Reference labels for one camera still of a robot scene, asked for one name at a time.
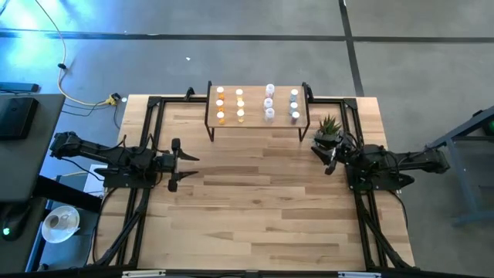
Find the silver bracket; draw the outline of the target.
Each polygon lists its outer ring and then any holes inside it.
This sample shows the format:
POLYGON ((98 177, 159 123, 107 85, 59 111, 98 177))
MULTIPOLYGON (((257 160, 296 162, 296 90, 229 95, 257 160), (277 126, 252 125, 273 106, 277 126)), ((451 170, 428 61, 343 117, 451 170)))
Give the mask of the silver bracket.
POLYGON ((338 278, 382 278, 380 273, 370 273, 370 272, 338 272, 338 278))
POLYGON ((162 278, 166 277, 164 270, 132 270, 122 272, 121 278, 162 278))

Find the potted green succulent plant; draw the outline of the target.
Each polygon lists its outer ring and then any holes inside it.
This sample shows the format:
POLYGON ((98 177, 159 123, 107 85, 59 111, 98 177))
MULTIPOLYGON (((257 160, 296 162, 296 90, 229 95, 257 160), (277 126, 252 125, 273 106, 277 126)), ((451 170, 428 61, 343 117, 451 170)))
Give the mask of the potted green succulent plant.
POLYGON ((314 135, 314 143, 319 144, 319 141, 338 141, 340 136, 341 124, 337 123, 337 119, 329 114, 319 121, 319 127, 314 135))

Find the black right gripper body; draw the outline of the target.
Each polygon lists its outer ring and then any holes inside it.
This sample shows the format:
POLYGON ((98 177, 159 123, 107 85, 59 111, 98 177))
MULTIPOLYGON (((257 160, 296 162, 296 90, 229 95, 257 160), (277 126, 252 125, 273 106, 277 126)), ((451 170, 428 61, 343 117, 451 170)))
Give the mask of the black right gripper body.
POLYGON ((360 153, 360 144, 351 133, 339 133, 335 145, 330 149, 330 161, 326 168, 326 174, 331 175, 336 169, 337 163, 351 164, 360 153))

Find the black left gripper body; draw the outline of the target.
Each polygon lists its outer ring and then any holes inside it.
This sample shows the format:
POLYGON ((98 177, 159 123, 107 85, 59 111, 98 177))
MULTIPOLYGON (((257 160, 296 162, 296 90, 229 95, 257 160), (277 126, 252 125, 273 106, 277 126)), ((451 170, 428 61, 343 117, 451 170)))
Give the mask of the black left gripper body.
POLYGON ((171 141, 171 152, 166 151, 161 156, 157 157, 159 172, 171 174, 167 185, 167 189, 170 192, 176 192, 178 190, 178 182, 180 181, 180 175, 178 173, 178 155, 180 149, 180 140, 174 138, 171 141))

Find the black metal table frame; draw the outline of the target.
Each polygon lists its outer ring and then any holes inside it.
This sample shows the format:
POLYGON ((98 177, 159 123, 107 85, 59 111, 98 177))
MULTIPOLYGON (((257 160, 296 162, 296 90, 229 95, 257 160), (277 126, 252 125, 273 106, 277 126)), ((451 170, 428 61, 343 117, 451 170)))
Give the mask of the black metal table frame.
POLYGON ((181 140, 192 156, 175 193, 151 190, 139 246, 124 259, 140 270, 194 276, 253 271, 361 271, 366 267, 353 192, 343 165, 326 175, 311 137, 295 129, 205 129, 205 102, 164 105, 160 148, 181 140))

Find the black box device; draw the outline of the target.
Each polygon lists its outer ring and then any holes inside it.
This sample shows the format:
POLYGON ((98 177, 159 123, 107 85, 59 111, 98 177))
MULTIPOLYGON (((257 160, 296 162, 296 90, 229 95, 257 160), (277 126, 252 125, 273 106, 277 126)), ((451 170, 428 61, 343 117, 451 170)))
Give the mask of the black box device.
POLYGON ((0 105, 0 141, 28 137, 39 102, 33 97, 7 99, 0 105))

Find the black computer mouse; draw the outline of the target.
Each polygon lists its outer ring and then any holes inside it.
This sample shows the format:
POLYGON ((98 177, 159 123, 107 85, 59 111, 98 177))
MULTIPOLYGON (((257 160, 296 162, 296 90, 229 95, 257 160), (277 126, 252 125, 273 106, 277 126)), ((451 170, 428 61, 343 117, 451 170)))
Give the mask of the black computer mouse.
POLYGON ((0 233, 5 241, 15 241, 23 233, 31 211, 27 203, 7 205, 0 218, 0 233))

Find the grey desk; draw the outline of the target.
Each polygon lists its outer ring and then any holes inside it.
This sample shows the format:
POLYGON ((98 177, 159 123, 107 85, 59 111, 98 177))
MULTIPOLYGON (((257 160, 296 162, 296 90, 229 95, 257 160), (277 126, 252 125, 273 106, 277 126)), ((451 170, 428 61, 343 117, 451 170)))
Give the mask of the grey desk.
MULTIPOLYGON (((0 95, 0 105, 7 99, 20 97, 0 95)), ((62 94, 31 97, 39 105, 28 137, 0 141, 0 202, 24 202, 31 197, 65 102, 62 94)))

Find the dark flat bar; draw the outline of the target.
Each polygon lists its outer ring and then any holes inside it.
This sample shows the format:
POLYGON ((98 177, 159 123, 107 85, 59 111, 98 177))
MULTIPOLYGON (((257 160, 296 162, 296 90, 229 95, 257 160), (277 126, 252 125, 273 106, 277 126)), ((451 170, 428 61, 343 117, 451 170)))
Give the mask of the dark flat bar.
POLYGON ((8 83, 0 82, 0 92, 6 93, 36 93, 39 91, 37 83, 8 83))

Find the white paper sheet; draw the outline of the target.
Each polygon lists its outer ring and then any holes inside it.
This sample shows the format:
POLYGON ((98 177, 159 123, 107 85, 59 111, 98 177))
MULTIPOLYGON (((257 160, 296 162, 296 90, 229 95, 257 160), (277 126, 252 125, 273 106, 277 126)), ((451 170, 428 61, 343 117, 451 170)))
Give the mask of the white paper sheet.
POLYGON ((90 173, 87 175, 83 191, 90 195, 103 196, 105 189, 103 186, 104 177, 96 173, 97 169, 106 169, 106 164, 92 164, 90 173))

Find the black desk beam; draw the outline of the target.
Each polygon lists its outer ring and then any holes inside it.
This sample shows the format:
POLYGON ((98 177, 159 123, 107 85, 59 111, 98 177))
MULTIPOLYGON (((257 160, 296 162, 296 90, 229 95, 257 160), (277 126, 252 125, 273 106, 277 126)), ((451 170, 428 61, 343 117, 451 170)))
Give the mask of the black desk beam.
POLYGON ((98 212, 102 204, 101 198, 76 190, 42 175, 37 178, 32 196, 62 202, 90 212, 98 212))

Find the wooden shelf with black frame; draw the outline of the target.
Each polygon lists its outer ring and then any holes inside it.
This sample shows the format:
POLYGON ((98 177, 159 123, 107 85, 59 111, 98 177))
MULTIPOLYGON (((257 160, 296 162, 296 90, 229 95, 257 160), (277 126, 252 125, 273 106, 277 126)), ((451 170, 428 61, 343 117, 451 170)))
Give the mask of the wooden shelf with black frame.
POLYGON ((266 98, 266 85, 264 86, 214 86, 211 81, 208 82, 205 108, 205 126, 209 139, 215 139, 215 130, 217 128, 254 128, 254 129, 296 129, 298 130, 299 140, 302 141, 310 127, 310 110, 307 87, 308 83, 302 83, 300 86, 275 86, 275 93, 272 96, 273 109, 275 111, 274 121, 267 123, 265 121, 265 111, 263 102, 266 98), (217 118, 216 100, 218 100, 217 87, 222 86, 225 91, 224 107, 225 123, 220 125, 217 118), (244 122, 239 123, 237 118, 237 98, 235 91, 243 90, 244 105, 244 122), (299 91, 297 103, 300 117, 295 125, 290 123, 291 115, 289 114, 289 97, 290 91, 297 89, 299 91))

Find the grey metal stand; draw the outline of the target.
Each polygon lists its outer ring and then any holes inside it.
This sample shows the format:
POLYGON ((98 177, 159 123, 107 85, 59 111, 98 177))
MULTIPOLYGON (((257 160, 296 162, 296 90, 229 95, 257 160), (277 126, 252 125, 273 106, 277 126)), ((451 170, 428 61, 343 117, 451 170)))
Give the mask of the grey metal stand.
POLYGON ((466 212, 453 224, 494 220, 494 136, 482 125, 494 120, 494 106, 480 110, 466 122, 428 143, 445 147, 465 199, 466 212))

